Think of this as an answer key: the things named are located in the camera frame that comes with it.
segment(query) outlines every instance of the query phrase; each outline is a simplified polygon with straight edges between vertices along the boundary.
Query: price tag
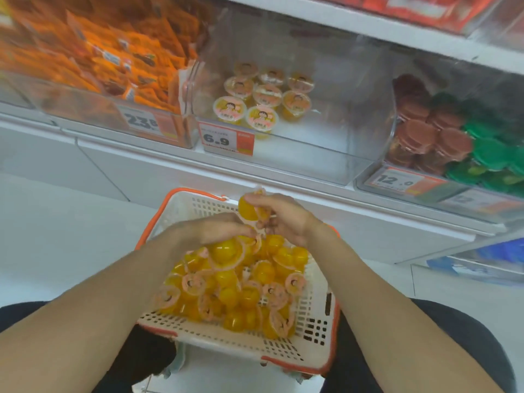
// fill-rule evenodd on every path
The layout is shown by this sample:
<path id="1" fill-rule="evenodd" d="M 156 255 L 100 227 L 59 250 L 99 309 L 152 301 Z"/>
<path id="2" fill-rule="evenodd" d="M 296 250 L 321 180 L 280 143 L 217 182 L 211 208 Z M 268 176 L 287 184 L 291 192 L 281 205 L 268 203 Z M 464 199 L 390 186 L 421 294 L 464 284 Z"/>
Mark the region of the price tag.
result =
<path id="1" fill-rule="evenodd" d="M 441 201 L 440 204 L 466 208 L 468 210 L 485 214 L 495 214 L 501 211 L 524 206 L 523 202 L 476 189 L 466 190 L 461 194 L 457 194 Z"/>
<path id="2" fill-rule="evenodd" d="M 162 135 L 160 128 L 158 127 L 157 119 L 154 117 L 153 113 L 124 105 L 116 105 L 116 107 L 118 107 L 118 110 L 122 114 L 124 120 L 127 121 L 130 128 Z"/>
<path id="3" fill-rule="evenodd" d="M 203 145 L 242 153 L 247 156 L 253 155 L 253 148 L 255 147 L 255 134 L 253 133 L 202 122 L 199 123 L 199 130 Z"/>
<path id="4" fill-rule="evenodd" d="M 396 192 L 416 196 L 442 183 L 445 183 L 442 179 L 387 166 L 368 179 L 366 185 L 384 187 Z"/>

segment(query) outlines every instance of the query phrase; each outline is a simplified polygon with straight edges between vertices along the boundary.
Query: leg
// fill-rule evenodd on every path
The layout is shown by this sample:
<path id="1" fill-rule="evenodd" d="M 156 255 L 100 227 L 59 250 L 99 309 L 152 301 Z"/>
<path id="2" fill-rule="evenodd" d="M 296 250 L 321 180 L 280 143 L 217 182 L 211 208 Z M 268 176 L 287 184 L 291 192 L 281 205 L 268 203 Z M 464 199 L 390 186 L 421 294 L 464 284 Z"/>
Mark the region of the leg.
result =
<path id="1" fill-rule="evenodd" d="M 17 303 L 0 308 L 0 333 L 46 303 Z M 130 393 L 135 383 L 151 374 L 160 374 L 174 360 L 176 353 L 174 344 L 168 339 L 135 325 L 93 393 Z"/>
<path id="2" fill-rule="evenodd" d="M 412 299 L 446 334 L 466 350 L 506 393 L 516 391 L 511 363 L 501 344 L 480 322 L 439 303 Z M 355 335 L 343 314 L 337 332 L 337 353 L 321 393 L 382 393 L 368 367 Z"/>

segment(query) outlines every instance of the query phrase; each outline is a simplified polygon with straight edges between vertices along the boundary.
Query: white floor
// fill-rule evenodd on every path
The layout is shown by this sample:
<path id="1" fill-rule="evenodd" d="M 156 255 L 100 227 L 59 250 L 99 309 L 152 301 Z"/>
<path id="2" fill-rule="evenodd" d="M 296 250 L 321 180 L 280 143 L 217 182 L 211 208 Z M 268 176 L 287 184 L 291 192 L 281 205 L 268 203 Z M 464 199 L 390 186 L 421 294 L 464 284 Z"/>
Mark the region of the white floor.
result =
<path id="1" fill-rule="evenodd" d="M 131 251 L 154 213 L 0 173 L 0 306 L 58 296 Z M 488 326 L 524 386 L 524 290 L 419 267 L 370 266 L 405 295 L 447 304 Z M 316 393 L 321 386 L 320 377 L 298 385 L 275 368 L 191 348 L 182 372 L 167 380 L 152 377 L 137 388 L 156 393 Z"/>

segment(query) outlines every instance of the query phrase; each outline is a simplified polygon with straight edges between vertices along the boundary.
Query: shopping basket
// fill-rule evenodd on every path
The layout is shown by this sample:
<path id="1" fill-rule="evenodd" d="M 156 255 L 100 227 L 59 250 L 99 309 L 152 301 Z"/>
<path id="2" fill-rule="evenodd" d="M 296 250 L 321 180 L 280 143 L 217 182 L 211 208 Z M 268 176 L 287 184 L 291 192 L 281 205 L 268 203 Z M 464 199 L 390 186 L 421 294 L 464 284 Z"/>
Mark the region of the shopping basket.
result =
<path id="1" fill-rule="evenodd" d="M 237 201 L 181 187 L 167 194 L 149 222 L 136 249 L 171 224 L 220 212 L 237 212 Z M 306 288 L 297 306 L 296 332 L 291 338 L 269 340 L 261 332 L 235 333 L 219 323 L 196 323 L 159 312 L 143 314 L 139 325 L 156 334 L 174 337 L 205 349 L 273 363 L 288 370 L 321 374 L 329 369 L 337 344 L 340 313 L 328 283 L 310 257 L 305 267 Z"/>

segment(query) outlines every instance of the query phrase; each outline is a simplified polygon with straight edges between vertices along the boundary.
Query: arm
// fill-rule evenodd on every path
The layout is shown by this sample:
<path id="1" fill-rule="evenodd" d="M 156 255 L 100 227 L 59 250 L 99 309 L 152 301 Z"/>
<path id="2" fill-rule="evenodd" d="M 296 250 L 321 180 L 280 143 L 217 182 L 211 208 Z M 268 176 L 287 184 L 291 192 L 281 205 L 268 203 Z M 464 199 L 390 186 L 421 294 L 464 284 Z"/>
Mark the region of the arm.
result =
<path id="1" fill-rule="evenodd" d="M 501 393 L 481 366 L 411 300 L 372 271 L 336 233 L 293 199 L 249 195 L 276 218 L 267 229 L 305 246 L 340 302 L 385 393 Z"/>
<path id="2" fill-rule="evenodd" d="M 186 251 L 236 235 L 253 232 L 235 214 L 178 223 L 71 288 L 0 334 L 0 385 L 11 393 L 91 392 Z"/>

